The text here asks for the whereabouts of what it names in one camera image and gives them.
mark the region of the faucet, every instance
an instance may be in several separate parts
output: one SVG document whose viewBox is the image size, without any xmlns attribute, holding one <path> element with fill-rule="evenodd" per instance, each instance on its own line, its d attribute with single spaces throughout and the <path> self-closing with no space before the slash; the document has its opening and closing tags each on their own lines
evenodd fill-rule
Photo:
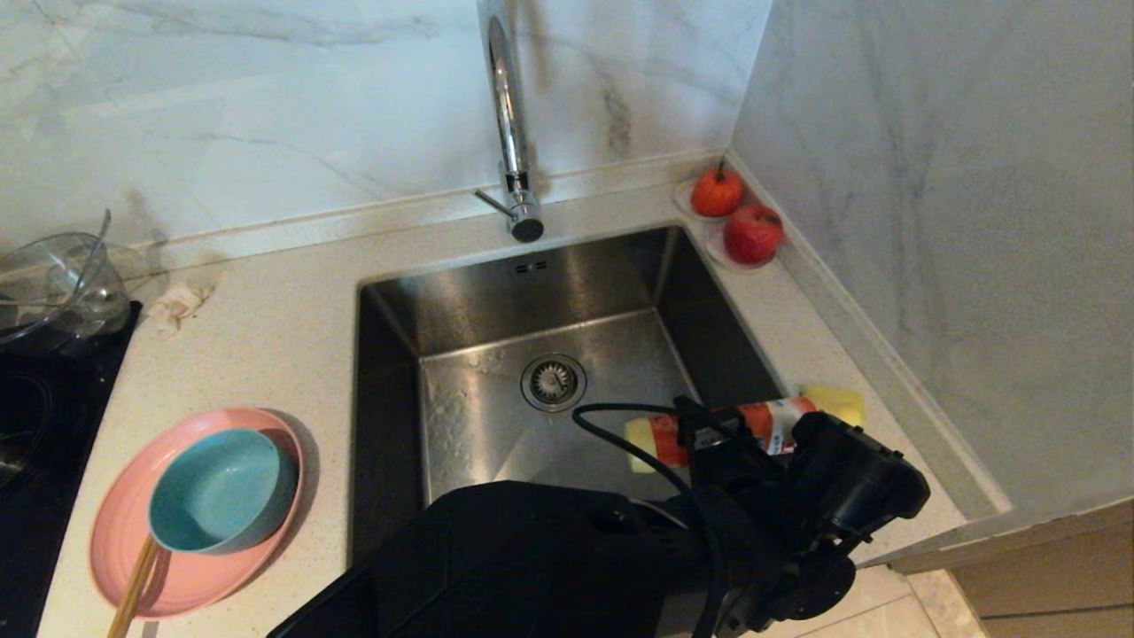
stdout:
<svg viewBox="0 0 1134 638">
<path fill-rule="evenodd" d="M 534 241 L 543 235 L 540 202 L 528 175 L 530 160 L 524 141 L 523 108 L 519 103 L 519 77 L 513 65 L 508 7 L 505 0 L 477 0 L 481 17 L 481 40 L 489 67 L 489 86 L 500 127 L 500 181 L 505 203 L 477 188 L 473 194 L 508 215 L 508 231 L 521 241 Z"/>
</svg>

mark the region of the teal bowl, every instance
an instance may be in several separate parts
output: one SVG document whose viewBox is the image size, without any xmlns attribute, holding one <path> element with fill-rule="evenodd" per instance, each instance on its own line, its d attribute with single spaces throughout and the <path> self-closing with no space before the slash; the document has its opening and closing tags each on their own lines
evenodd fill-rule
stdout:
<svg viewBox="0 0 1134 638">
<path fill-rule="evenodd" d="M 150 499 L 150 533 L 174 552 L 247 550 L 287 518 L 297 480 L 291 459 L 257 432 L 206 436 L 158 479 Z"/>
</svg>

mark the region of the floor tile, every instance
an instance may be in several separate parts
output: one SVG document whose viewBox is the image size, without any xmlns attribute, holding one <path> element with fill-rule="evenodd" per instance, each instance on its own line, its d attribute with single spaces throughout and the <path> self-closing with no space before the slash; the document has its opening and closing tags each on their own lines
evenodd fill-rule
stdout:
<svg viewBox="0 0 1134 638">
<path fill-rule="evenodd" d="M 848 618 L 806 635 L 807 638 L 938 638 L 916 596 Z"/>
<path fill-rule="evenodd" d="M 864 569 L 855 576 L 850 593 L 827 613 L 810 620 L 777 622 L 768 631 L 763 633 L 750 632 L 745 635 L 745 638 L 796 638 L 809 631 L 821 629 L 843 619 L 908 596 L 911 592 L 905 577 L 891 571 L 886 565 Z"/>
<path fill-rule="evenodd" d="M 949 572 L 915 573 L 906 580 L 941 638 L 985 638 L 980 620 Z"/>
</svg>

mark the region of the crumpled tissue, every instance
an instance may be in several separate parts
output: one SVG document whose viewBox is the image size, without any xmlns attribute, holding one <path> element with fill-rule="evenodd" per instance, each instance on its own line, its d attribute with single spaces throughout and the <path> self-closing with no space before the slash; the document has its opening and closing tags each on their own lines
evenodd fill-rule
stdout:
<svg viewBox="0 0 1134 638">
<path fill-rule="evenodd" d="M 174 283 L 158 300 L 150 304 L 146 316 L 153 318 L 158 332 L 172 335 L 181 329 L 181 318 L 192 315 L 213 292 L 213 283 L 180 281 Z"/>
</svg>

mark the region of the yellow sponge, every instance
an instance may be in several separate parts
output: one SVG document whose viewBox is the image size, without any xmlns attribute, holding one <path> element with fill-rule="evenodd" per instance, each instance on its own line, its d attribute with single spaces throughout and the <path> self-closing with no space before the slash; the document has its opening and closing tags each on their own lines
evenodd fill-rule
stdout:
<svg viewBox="0 0 1134 638">
<path fill-rule="evenodd" d="M 637 445 L 651 457 L 658 456 L 658 444 L 653 440 L 653 428 L 650 427 L 650 419 L 643 417 L 626 423 L 626 441 Z M 649 475 L 653 468 L 646 466 L 641 459 L 633 454 L 626 456 L 631 460 L 631 471 L 635 475 Z"/>
<path fill-rule="evenodd" d="M 803 386 L 799 394 L 810 399 L 815 408 L 832 417 L 838 417 L 847 425 L 862 425 L 865 409 L 862 395 L 857 392 L 830 386 Z"/>
</svg>

